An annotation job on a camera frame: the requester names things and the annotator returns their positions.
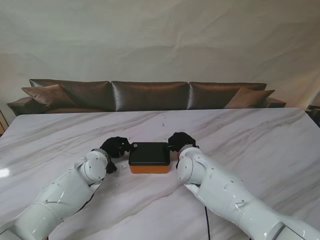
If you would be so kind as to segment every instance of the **white curtain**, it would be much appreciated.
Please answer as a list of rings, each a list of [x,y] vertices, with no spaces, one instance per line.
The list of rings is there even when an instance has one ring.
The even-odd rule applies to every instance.
[[[0,0],[0,109],[30,78],[262,82],[320,89],[319,0]]]

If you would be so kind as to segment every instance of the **white marble surface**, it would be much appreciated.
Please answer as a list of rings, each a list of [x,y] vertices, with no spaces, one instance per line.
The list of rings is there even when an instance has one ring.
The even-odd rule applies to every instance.
[[[0,222],[107,138],[167,141],[179,131],[269,206],[320,230],[320,129],[298,108],[19,116],[0,138],[0,169],[9,170],[0,177]],[[178,182],[175,162],[168,174],[134,175],[127,160],[116,161],[118,171],[50,240],[208,239],[204,207]],[[213,239],[248,239],[211,212],[209,220]]]

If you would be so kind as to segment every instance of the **brown sofa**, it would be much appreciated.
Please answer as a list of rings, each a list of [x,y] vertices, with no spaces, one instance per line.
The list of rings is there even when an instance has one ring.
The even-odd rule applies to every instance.
[[[122,111],[161,111],[223,109],[240,87],[259,91],[265,83],[216,82],[125,82],[125,81],[64,81],[30,79],[32,87],[60,85],[77,108],[45,109],[32,97],[8,103],[15,115],[92,113]],[[283,108],[285,102],[268,97],[260,108]]]

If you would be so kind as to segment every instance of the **black cable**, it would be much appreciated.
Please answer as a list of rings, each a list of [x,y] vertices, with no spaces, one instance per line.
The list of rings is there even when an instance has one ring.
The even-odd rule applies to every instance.
[[[204,207],[204,210],[205,210],[206,226],[207,226],[207,228],[208,228],[208,239],[211,240],[211,237],[210,237],[210,227],[209,227],[209,219],[208,219],[208,211],[207,211],[207,207],[206,207],[206,206]]]

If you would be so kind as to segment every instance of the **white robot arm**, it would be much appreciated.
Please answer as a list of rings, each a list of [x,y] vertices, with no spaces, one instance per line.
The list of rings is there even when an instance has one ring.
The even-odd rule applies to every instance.
[[[194,146],[181,148],[178,178],[211,212],[234,223],[253,240],[320,240],[320,232],[265,205],[241,179]]]
[[[44,240],[66,218],[79,211],[101,185],[109,163],[102,149],[87,153],[43,188],[16,219],[0,228],[0,240]]]

